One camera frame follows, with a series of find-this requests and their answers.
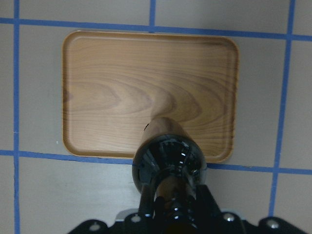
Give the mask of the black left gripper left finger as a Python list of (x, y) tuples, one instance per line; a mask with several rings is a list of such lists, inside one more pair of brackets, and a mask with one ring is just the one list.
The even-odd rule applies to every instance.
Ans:
[(140, 234), (155, 234), (154, 194), (148, 185), (142, 186), (138, 216), (140, 217), (138, 222)]

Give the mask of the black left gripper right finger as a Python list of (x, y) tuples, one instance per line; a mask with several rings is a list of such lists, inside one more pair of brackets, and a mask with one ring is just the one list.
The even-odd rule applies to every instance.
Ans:
[(195, 188), (195, 224), (200, 234), (216, 234), (221, 210), (207, 185)]

